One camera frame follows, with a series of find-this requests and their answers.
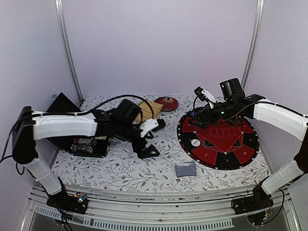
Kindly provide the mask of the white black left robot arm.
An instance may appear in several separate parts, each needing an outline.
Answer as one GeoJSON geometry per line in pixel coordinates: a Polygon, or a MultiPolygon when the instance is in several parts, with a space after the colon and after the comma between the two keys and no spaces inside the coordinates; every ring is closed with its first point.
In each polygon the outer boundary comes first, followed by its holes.
{"type": "Polygon", "coordinates": [[[12,127],[12,155],[16,163],[27,169],[61,208],[71,205],[71,197],[36,149],[36,142],[65,137],[116,137],[130,142],[138,158],[145,159],[160,153],[147,143],[147,135],[165,127],[162,119],[152,117],[134,125],[142,111],[124,99],[117,108],[104,111],[99,107],[86,112],[34,112],[30,106],[22,109],[12,127]]]}

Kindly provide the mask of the white dealer button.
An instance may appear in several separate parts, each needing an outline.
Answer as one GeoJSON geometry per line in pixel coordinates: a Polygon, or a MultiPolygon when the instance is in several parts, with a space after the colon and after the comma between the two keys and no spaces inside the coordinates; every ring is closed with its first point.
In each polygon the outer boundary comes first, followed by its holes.
{"type": "Polygon", "coordinates": [[[194,146],[194,147],[198,147],[200,146],[201,142],[199,139],[193,139],[191,140],[191,145],[194,146]]]}

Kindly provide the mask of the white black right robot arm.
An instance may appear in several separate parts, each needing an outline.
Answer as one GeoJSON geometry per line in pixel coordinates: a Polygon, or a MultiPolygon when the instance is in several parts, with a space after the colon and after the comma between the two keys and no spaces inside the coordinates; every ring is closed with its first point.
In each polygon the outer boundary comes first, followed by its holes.
{"type": "Polygon", "coordinates": [[[261,146],[268,154],[274,148],[283,151],[281,167],[270,159],[276,171],[254,188],[254,195],[249,198],[249,206],[259,210],[267,203],[267,195],[278,189],[291,185],[308,172],[308,116],[299,113],[279,103],[273,102],[258,94],[246,95],[240,81],[236,78],[220,83],[223,102],[207,90],[197,87],[194,90],[196,97],[207,102],[193,118],[196,125],[207,128],[217,124],[219,119],[226,124],[237,116],[250,119],[254,124],[262,123],[257,130],[261,133],[261,146]],[[271,141],[277,144],[270,147],[271,141]]]}

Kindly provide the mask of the red white poker chip stack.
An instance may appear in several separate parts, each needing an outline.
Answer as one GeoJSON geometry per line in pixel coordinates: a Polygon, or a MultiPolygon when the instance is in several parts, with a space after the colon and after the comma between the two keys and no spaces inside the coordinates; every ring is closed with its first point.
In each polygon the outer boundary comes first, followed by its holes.
{"type": "Polygon", "coordinates": [[[242,120],[241,120],[241,118],[240,118],[239,116],[236,116],[236,117],[233,119],[233,121],[234,121],[234,123],[237,124],[237,125],[239,125],[239,124],[242,123],[242,120]]]}

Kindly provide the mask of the woven bamboo tray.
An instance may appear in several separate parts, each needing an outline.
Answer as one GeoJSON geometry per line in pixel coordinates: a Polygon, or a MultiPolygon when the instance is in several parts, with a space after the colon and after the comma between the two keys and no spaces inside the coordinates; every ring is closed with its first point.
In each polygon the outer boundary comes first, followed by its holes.
{"type": "MultiPolygon", "coordinates": [[[[159,113],[161,112],[163,108],[163,105],[160,103],[152,102],[150,100],[147,100],[147,102],[152,107],[154,118],[157,119],[159,113]]],[[[141,115],[138,114],[136,117],[136,122],[140,123],[140,122],[144,122],[147,119],[152,118],[152,111],[145,102],[140,102],[138,106],[141,108],[141,111],[142,111],[142,119],[141,119],[141,115]]]]}

